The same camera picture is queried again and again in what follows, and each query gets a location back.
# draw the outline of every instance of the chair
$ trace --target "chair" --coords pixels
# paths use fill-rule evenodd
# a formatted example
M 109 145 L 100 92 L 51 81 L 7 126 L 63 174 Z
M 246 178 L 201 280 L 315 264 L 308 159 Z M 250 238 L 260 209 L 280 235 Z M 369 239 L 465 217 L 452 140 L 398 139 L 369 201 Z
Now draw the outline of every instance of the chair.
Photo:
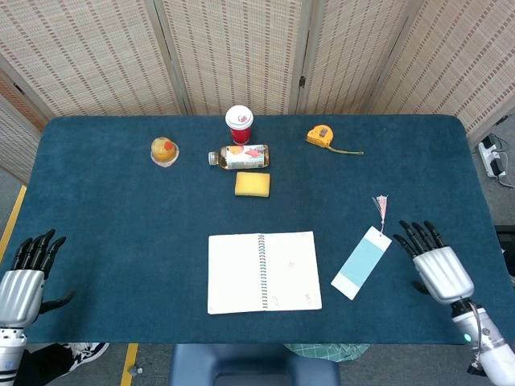
M 282 344 L 178 344 L 170 386 L 340 386 L 338 364 Z

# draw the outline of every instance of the gray floor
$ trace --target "gray floor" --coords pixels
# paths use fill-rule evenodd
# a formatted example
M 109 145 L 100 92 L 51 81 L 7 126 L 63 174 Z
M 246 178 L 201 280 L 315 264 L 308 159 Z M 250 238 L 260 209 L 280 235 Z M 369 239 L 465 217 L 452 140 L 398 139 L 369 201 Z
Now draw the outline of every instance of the gray floor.
M 515 117 L 496 128 L 495 133 L 513 146 L 509 154 L 509 175 L 515 182 Z M 481 186 L 494 224 L 515 224 L 515 189 L 501 187 L 486 177 L 480 157 L 473 154 Z M 19 184 L 0 171 L 0 232 L 5 226 L 18 194 Z M 125 344 L 112 344 L 96 362 L 51 383 L 52 386 L 114 386 L 120 383 L 126 354 Z M 139 346 L 137 363 L 143 373 L 134 378 L 136 386 L 164 386 L 170 368 L 171 345 Z M 356 361 L 342 363 L 342 384 L 348 386 L 482 386 L 490 384 L 466 373 L 471 353 L 461 346 L 374 345 Z

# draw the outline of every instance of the sponge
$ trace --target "sponge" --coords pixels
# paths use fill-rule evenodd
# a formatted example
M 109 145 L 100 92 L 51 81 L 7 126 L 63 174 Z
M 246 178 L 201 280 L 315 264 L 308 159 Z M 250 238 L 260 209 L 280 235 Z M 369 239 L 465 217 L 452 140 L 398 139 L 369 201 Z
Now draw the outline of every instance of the sponge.
M 268 197 L 270 195 L 270 175 L 268 173 L 238 171 L 234 194 Z

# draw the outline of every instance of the notebook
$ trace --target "notebook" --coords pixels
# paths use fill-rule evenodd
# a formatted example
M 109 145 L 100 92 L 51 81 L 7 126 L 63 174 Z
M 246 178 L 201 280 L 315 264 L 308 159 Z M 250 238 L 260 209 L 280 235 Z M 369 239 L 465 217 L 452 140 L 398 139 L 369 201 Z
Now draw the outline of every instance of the notebook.
M 209 237 L 208 313 L 322 308 L 313 232 Z

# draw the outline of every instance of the robot finger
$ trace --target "robot finger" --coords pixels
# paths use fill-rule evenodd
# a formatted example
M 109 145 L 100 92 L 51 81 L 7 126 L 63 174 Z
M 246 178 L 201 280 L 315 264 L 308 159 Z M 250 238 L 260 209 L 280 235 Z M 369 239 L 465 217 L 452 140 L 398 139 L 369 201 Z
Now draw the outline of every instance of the robot finger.
M 411 225 L 413 225 L 413 228 L 415 228 L 417 230 L 418 234 L 420 235 L 420 238 L 422 239 L 424 244 L 427 246 L 427 249 L 430 250 L 430 251 L 432 249 L 435 249 L 433 243 L 431 242 L 431 238 L 427 235 L 427 233 L 424 230 L 424 228 L 422 228 L 417 223 L 411 223 Z
M 404 237 L 395 234 L 393 235 L 393 238 L 399 242 L 399 244 L 404 248 L 404 250 L 412 259 L 418 255 L 413 249 L 413 247 L 411 247 L 410 243 L 408 243 Z
M 41 241 L 39 242 L 38 248 L 35 250 L 34 258 L 32 259 L 30 269 L 41 268 L 41 263 L 43 262 L 43 259 L 45 258 L 45 253 L 47 252 L 48 243 L 55 234 L 55 229 L 51 229 L 50 231 L 45 233 L 45 236 L 43 236 L 43 239 L 41 239 Z
M 50 269 L 52 269 L 52 266 L 54 264 L 54 259 L 56 258 L 57 251 L 59 251 L 60 246 L 63 245 L 65 241 L 66 237 L 63 236 L 54 241 L 54 243 L 48 249 L 48 252 L 40 268 L 45 273 L 45 280 L 48 279 L 48 274 L 50 273 Z
M 27 254 L 23 258 L 22 264 L 20 265 L 20 269 L 29 269 L 31 266 L 32 258 L 34 257 L 35 250 L 38 248 L 39 242 L 43 239 L 44 235 L 37 236 L 29 245 L 27 250 Z
M 399 224 L 404 228 L 406 231 L 406 235 L 410 238 L 411 242 L 413 243 L 413 246 L 415 247 L 415 250 L 419 255 L 422 255 L 423 253 L 427 252 L 426 247 L 424 247 L 420 241 L 417 238 L 417 235 L 414 234 L 413 229 L 408 225 L 408 223 L 404 220 L 399 221 Z
M 29 237 L 28 239 L 24 240 L 16 251 L 16 254 L 14 255 L 13 265 L 10 267 L 12 271 L 19 269 L 22 265 L 22 260 L 25 258 L 25 254 L 27 253 L 27 250 L 29 248 L 29 245 L 31 245 L 32 238 Z
M 445 243 L 443 242 L 443 238 L 440 236 L 440 233 L 435 228 L 435 226 L 430 223 L 429 221 L 424 221 L 424 225 L 426 225 L 426 228 L 429 229 L 429 233 L 433 236 L 433 240 L 435 240 L 436 248 L 443 248 L 445 247 Z

